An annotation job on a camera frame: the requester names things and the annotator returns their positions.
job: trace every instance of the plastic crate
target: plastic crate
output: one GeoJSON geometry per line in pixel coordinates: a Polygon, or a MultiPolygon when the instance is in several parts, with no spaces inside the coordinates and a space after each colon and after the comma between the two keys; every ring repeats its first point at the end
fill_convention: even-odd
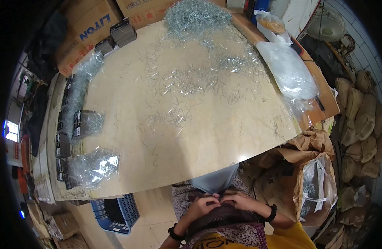
{"type": "Polygon", "coordinates": [[[122,212],[125,224],[112,222],[108,219],[104,208],[104,199],[91,201],[94,216],[102,229],[109,232],[129,235],[131,228],[139,219],[140,214],[137,210],[133,194],[125,194],[123,198],[118,198],[120,211],[122,212]]]}

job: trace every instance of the cardboard box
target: cardboard box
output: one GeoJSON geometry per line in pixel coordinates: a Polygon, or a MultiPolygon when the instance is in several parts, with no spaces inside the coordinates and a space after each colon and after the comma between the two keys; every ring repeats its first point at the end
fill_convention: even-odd
{"type": "MultiPolygon", "coordinates": [[[[220,7],[226,7],[226,0],[211,0],[220,7]]],[[[125,17],[129,17],[130,24],[140,29],[149,24],[162,21],[167,8],[177,0],[116,0],[125,17]]]]}
{"type": "Polygon", "coordinates": [[[66,0],[61,4],[59,12],[68,19],[68,24],[72,25],[103,1],[104,0],[66,0]]]}
{"type": "Polygon", "coordinates": [[[109,28],[121,15],[110,0],[78,0],[64,5],[62,14],[69,20],[68,32],[55,59],[60,73],[69,77],[80,59],[109,36],[109,28]]]}
{"type": "Polygon", "coordinates": [[[58,249],[89,249],[84,238],[80,234],[75,234],[66,240],[57,240],[53,238],[58,249]]]}
{"type": "Polygon", "coordinates": [[[53,215],[50,220],[49,233],[59,240],[66,240],[79,232],[80,227],[72,213],[53,215]]]}

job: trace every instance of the black bracelet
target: black bracelet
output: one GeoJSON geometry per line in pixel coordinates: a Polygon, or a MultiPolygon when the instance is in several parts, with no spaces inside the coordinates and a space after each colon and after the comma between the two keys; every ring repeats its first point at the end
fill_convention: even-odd
{"type": "Polygon", "coordinates": [[[269,217],[267,217],[267,219],[265,221],[268,223],[272,222],[276,215],[277,215],[277,206],[275,204],[273,204],[271,206],[271,214],[269,217]]]}
{"type": "Polygon", "coordinates": [[[176,227],[176,225],[177,225],[177,223],[175,223],[173,227],[169,228],[169,229],[168,229],[168,233],[169,233],[169,236],[170,236],[172,239],[181,242],[181,241],[183,241],[183,240],[185,239],[186,235],[184,235],[184,236],[179,236],[179,235],[177,235],[177,234],[174,232],[174,228],[176,227]]]}

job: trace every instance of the sack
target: sack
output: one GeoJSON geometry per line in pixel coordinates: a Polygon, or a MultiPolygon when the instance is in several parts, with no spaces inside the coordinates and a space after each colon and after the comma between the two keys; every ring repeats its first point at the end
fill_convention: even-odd
{"type": "Polygon", "coordinates": [[[343,107],[347,106],[347,98],[349,95],[349,90],[351,88],[351,84],[345,78],[336,78],[335,80],[335,88],[338,91],[338,97],[341,105],[343,107]]]}
{"type": "Polygon", "coordinates": [[[363,93],[372,93],[373,86],[369,80],[368,74],[364,70],[358,71],[355,88],[363,93]]]}
{"type": "Polygon", "coordinates": [[[375,127],[373,128],[373,132],[376,138],[382,134],[382,104],[380,102],[376,103],[375,127]]]}
{"type": "Polygon", "coordinates": [[[340,213],[337,221],[344,225],[361,227],[370,206],[370,204],[367,204],[363,207],[353,207],[343,213],[340,213]]]}
{"type": "Polygon", "coordinates": [[[348,156],[343,157],[342,181],[349,182],[356,172],[355,161],[348,156]]]}
{"type": "Polygon", "coordinates": [[[376,154],[375,154],[374,162],[376,164],[382,163],[382,135],[380,135],[376,139],[376,154]]]}
{"type": "Polygon", "coordinates": [[[313,206],[306,211],[303,226],[320,226],[338,199],[335,175],[328,153],[284,148],[278,148],[278,151],[289,164],[271,167],[256,181],[259,183],[256,187],[261,190],[269,205],[277,205],[279,212],[294,221],[301,220],[303,204],[310,202],[313,206]],[[317,188],[319,193],[315,193],[317,198],[310,198],[307,192],[303,194],[303,169],[316,166],[323,173],[323,178],[317,176],[322,180],[322,185],[317,188]]]}
{"type": "Polygon", "coordinates": [[[361,161],[361,141],[357,141],[350,145],[347,148],[345,155],[351,157],[354,161],[361,161]]]}
{"type": "Polygon", "coordinates": [[[342,139],[341,142],[344,146],[350,146],[351,144],[358,141],[355,135],[354,120],[346,120],[342,129],[342,139]]]}
{"type": "Polygon", "coordinates": [[[346,117],[348,119],[355,119],[358,110],[363,104],[364,94],[355,88],[350,88],[346,104],[346,117]]]}
{"type": "Polygon", "coordinates": [[[339,191],[337,207],[340,209],[340,212],[345,212],[350,208],[365,206],[370,198],[365,185],[359,187],[357,190],[353,187],[346,187],[339,191]]]}
{"type": "Polygon", "coordinates": [[[369,136],[366,140],[361,142],[362,157],[361,162],[366,163],[371,160],[376,154],[376,139],[369,136]]]}
{"type": "Polygon", "coordinates": [[[361,169],[361,174],[372,178],[378,178],[381,174],[381,166],[375,163],[375,159],[372,158],[364,163],[363,168],[361,169]]]}
{"type": "Polygon", "coordinates": [[[366,94],[355,117],[355,135],[361,141],[367,139],[375,127],[376,102],[375,96],[366,94]]]}

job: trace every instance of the table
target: table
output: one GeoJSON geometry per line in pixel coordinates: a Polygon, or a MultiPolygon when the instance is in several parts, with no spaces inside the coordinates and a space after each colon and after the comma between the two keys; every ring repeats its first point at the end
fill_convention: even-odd
{"type": "MultiPolygon", "coordinates": [[[[229,58],[248,48],[244,36],[237,30],[231,32],[211,37],[215,47],[227,49],[229,58]]],[[[258,155],[302,131],[263,63],[252,77],[249,72],[231,74],[218,69],[217,57],[198,41],[177,46],[165,41],[164,21],[137,33],[135,42],[106,58],[103,70],[89,84],[84,110],[104,112],[105,123],[101,134],[85,137],[76,151],[89,153],[100,147],[120,153],[119,177],[102,182],[98,189],[66,190],[56,180],[54,143],[50,141],[56,134],[65,87],[62,82],[56,84],[55,105],[49,108],[47,122],[47,162],[56,201],[117,197],[181,182],[258,155]],[[207,85],[194,94],[188,92],[187,82],[188,87],[165,92],[171,77],[184,79],[181,76],[189,71],[190,82],[195,84],[210,76],[225,84],[207,85]]],[[[336,105],[333,96],[327,102],[336,105]]],[[[319,118],[325,117],[321,110],[316,112],[319,118]]]]}

